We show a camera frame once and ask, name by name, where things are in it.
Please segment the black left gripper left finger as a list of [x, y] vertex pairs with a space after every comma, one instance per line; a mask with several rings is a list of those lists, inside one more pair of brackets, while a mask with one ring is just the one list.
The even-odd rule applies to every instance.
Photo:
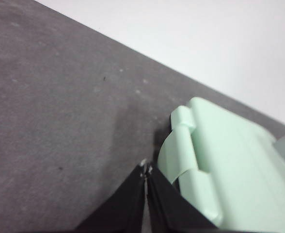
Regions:
[[78, 233], [140, 233], [145, 205], [146, 159], [138, 163], [117, 190], [82, 221]]

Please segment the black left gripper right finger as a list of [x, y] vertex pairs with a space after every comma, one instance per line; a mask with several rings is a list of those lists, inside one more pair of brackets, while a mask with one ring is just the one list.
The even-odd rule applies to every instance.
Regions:
[[153, 233], [217, 233], [218, 228], [185, 200], [156, 165], [148, 165], [147, 199]]

